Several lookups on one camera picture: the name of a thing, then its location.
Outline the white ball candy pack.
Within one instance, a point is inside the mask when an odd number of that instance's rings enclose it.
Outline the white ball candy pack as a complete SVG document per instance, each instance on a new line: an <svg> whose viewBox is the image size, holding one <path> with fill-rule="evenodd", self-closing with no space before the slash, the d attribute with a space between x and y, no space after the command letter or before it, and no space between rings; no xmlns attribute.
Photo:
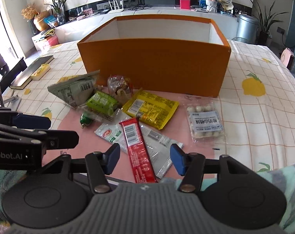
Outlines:
<svg viewBox="0 0 295 234"><path fill-rule="evenodd" d="M186 95L182 104L193 142L224 140L223 121L212 98Z"/></svg>

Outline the potted green plant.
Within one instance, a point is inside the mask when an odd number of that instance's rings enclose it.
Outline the potted green plant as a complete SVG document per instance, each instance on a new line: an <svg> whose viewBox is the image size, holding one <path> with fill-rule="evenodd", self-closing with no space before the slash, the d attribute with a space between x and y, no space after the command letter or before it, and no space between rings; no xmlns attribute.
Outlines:
<svg viewBox="0 0 295 234"><path fill-rule="evenodd" d="M256 19L259 22L260 31L259 31L259 37L258 37L258 45L266 45L267 40L269 38L269 30L271 26L275 23L281 23L282 20L278 19L277 17L279 15L287 14L288 12L273 12L273 8L275 6L276 1L272 3L272 5L269 7L269 10L267 10L266 7L261 8L259 2L257 0L250 0L250 2L253 5L253 8L255 8L256 11Z"/></svg>

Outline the red snack bar wrapper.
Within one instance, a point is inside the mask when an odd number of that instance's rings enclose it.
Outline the red snack bar wrapper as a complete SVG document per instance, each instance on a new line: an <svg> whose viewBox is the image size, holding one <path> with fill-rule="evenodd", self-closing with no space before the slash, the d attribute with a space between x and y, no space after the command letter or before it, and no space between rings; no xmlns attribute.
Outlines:
<svg viewBox="0 0 295 234"><path fill-rule="evenodd" d="M128 156L136 183L157 183L138 118L119 123L124 133Z"/></svg>

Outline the glass vase plant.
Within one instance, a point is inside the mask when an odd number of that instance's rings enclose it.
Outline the glass vase plant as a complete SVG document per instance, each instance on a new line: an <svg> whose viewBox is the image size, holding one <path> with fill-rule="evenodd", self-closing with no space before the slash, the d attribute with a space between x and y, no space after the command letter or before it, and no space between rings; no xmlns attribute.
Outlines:
<svg viewBox="0 0 295 234"><path fill-rule="evenodd" d="M55 17L59 25L63 25L66 23L65 15L64 15L64 7L67 0L51 0L49 5L51 10L55 12Z"/></svg>

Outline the dried yellow flowers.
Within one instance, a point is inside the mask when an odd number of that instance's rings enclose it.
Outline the dried yellow flowers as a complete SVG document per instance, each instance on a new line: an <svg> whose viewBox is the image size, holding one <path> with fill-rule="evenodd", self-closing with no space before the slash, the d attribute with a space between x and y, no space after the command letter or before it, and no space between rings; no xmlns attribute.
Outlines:
<svg viewBox="0 0 295 234"><path fill-rule="evenodd" d="M21 15L26 20L33 20L37 15L39 15L39 11L34 3L28 4L24 9L22 9Z"/></svg>

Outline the white wifi router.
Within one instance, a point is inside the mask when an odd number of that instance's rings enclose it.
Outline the white wifi router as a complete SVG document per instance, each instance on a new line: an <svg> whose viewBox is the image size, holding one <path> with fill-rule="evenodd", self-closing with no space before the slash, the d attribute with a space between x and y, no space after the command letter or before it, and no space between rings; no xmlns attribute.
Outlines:
<svg viewBox="0 0 295 234"><path fill-rule="evenodd" d="M108 1L110 5L110 11L108 14L123 12L124 10L124 0L112 0Z"/></svg>

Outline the white tv console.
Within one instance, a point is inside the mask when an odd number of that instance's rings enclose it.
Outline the white tv console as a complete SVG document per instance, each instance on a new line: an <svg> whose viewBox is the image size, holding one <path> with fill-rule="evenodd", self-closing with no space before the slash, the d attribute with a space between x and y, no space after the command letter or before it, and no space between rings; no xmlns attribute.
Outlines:
<svg viewBox="0 0 295 234"><path fill-rule="evenodd" d="M227 15L151 7L91 16L55 28L55 35L60 44L85 37L92 40L160 38L220 44L216 32L231 40L237 27L237 19Z"/></svg>

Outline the teddy bear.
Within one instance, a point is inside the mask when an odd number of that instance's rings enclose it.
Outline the teddy bear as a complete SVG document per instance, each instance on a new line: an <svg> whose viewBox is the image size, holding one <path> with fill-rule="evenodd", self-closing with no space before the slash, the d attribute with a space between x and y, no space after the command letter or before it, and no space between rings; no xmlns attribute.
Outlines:
<svg viewBox="0 0 295 234"><path fill-rule="evenodd" d="M206 10L210 13L216 13L217 12L217 0L206 0Z"/></svg>

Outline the small green candy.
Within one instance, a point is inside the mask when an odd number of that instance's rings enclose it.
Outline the small green candy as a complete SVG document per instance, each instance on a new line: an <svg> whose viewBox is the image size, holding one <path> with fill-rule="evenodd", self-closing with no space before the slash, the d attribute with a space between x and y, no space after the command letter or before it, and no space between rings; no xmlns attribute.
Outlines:
<svg viewBox="0 0 295 234"><path fill-rule="evenodd" d="M90 126L93 120L87 114L82 113L79 122L80 122L81 128L85 128L87 126Z"/></svg>

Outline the lemon print tablecloth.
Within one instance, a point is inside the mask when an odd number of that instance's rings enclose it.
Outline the lemon print tablecloth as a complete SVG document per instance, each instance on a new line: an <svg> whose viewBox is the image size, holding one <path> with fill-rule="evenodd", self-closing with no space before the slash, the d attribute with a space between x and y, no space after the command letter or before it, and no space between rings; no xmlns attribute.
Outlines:
<svg viewBox="0 0 295 234"><path fill-rule="evenodd" d="M224 125L226 150L255 171L276 170L295 163L295 78L277 56L263 46L230 41L231 57L215 106ZM18 95L18 110L51 119L58 125L72 108L47 87L67 75L84 74L77 44L50 49L51 69Z"/></svg>

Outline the grey triangular snack packet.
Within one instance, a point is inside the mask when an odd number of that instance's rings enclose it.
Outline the grey triangular snack packet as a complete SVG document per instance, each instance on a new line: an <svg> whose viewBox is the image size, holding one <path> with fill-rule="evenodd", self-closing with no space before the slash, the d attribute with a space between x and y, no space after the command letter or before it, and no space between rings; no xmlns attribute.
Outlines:
<svg viewBox="0 0 295 234"><path fill-rule="evenodd" d="M48 86L47 89L48 92L63 100L72 108L77 109L92 95L99 74L100 71L96 70L88 74L64 77L57 83Z"/></svg>

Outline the clear red pastry packet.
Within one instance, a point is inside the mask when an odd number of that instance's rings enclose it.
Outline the clear red pastry packet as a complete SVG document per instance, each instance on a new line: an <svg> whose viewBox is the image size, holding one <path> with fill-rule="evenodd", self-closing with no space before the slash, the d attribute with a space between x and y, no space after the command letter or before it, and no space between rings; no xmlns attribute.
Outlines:
<svg viewBox="0 0 295 234"><path fill-rule="evenodd" d="M133 96L133 85L130 78L112 75L107 79L109 94L120 104L125 104Z"/></svg>

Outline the pink small heater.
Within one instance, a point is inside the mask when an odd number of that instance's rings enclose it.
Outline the pink small heater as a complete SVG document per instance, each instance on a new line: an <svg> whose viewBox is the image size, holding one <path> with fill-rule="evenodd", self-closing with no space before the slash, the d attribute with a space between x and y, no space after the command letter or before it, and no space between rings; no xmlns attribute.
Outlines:
<svg viewBox="0 0 295 234"><path fill-rule="evenodd" d="M285 48L281 54L280 60L286 68L291 71L294 65L294 53L290 48Z"/></svg>

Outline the pink storage box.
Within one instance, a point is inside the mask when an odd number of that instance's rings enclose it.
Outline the pink storage box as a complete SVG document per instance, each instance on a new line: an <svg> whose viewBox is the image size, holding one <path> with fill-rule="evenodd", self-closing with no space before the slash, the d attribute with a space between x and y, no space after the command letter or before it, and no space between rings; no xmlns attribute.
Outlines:
<svg viewBox="0 0 295 234"><path fill-rule="evenodd" d="M53 47L53 46L59 44L58 38L57 38L56 35L47 37L46 41L47 41L47 45L50 46L50 47Z"/></svg>

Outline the orange cardboard box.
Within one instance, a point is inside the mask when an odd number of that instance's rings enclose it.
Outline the orange cardboard box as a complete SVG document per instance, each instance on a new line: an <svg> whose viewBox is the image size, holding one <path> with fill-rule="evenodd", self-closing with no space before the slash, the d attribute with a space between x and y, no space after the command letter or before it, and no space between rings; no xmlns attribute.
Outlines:
<svg viewBox="0 0 295 234"><path fill-rule="evenodd" d="M78 42L87 72L100 71L130 78L135 88L217 97L223 84L231 47L217 31L221 43L177 39L112 39Z"/></svg>

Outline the silver trash can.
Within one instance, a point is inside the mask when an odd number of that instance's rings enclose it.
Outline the silver trash can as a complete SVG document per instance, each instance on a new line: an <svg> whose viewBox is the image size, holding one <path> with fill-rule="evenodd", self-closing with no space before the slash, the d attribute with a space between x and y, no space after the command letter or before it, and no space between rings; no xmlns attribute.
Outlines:
<svg viewBox="0 0 295 234"><path fill-rule="evenodd" d="M238 17L238 28L234 40L247 44L254 44L258 28L258 19L246 14L240 14Z"/></svg>

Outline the red box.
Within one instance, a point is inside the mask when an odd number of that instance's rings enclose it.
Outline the red box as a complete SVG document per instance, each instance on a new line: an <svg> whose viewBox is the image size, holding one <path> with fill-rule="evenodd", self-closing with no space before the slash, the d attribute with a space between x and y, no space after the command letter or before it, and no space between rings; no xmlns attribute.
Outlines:
<svg viewBox="0 0 295 234"><path fill-rule="evenodd" d="M182 10L190 10L191 9L191 1L190 0L180 0L180 9Z"/></svg>

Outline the yellow tissue pack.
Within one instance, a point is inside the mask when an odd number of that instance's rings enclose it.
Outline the yellow tissue pack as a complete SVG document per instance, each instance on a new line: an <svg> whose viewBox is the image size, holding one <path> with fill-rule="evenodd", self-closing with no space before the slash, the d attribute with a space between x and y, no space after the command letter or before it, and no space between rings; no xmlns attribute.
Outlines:
<svg viewBox="0 0 295 234"><path fill-rule="evenodd" d="M50 70L50 65L45 63L40 65L40 67L31 75L32 80L40 80L48 71Z"/></svg>

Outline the yellow snack packet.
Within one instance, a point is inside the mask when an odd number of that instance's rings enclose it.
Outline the yellow snack packet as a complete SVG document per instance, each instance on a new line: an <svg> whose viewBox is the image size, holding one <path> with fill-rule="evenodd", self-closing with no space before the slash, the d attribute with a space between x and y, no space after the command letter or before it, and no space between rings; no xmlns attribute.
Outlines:
<svg viewBox="0 0 295 234"><path fill-rule="evenodd" d="M178 106L177 101L140 89L123 105L122 111L131 117L139 117L142 123L162 130Z"/></svg>

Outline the green snack packet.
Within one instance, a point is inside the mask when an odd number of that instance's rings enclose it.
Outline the green snack packet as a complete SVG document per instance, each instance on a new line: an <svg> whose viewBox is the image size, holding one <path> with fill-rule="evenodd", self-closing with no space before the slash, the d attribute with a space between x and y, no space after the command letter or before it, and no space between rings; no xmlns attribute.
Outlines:
<svg viewBox="0 0 295 234"><path fill-rule="evenodd" d="M112 117L115 110L118 108L118 101L109 94L96 90L86 101L86 106L92 110Z"/></svg>

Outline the gold vase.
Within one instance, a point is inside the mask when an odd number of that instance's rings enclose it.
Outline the gold vase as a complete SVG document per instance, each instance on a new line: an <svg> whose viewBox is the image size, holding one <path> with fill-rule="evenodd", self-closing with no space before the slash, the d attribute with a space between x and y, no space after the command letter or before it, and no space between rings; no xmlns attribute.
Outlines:
<svg viewBox="0 0 295 234"><path fill-rule="evenodd" d="M49 15L50 13L48 11L43 11L34 17L33 23L40 32L45 31L49 28L49 25L44 21L44 19L47 18Z"/></svg>

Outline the white clear snack packet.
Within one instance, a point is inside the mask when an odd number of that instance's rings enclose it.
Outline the white clear snack packet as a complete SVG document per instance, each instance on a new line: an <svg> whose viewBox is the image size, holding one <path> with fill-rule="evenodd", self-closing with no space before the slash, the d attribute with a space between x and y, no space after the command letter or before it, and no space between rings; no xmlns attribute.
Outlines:
<svg viewBox="0 0 295 234"><path fill-rule="evenodd" d="M118 143L121 151L127 154L128 149L125 136L119 123L130 118L129 115L119 110L114 120L103 122L99 128L95 130L95 134L111 144ZM170 159L170 146L172 144L177 144L182 148L183 144L149 128L143 123L140 123L140 129L151 159L154 173L157 178L162 179L172 164Z"/></svg>

